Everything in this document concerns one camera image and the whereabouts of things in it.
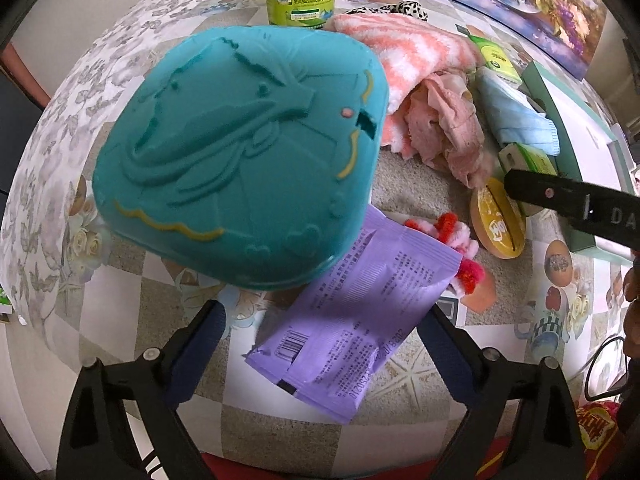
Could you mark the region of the person's right hand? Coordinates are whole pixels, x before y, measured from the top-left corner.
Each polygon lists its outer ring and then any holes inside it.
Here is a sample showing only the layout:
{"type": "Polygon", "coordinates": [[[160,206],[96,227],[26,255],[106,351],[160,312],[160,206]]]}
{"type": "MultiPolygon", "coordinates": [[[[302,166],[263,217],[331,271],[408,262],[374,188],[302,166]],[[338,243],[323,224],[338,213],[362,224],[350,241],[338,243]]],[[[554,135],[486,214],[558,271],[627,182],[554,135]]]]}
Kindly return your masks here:
{"type": "Polygon", "coordinates": [[[629,307],[624,319],[624,352],[631,359],[640,358],[639,270],[632,268],[624,279],[625,300],[629,307]]]}

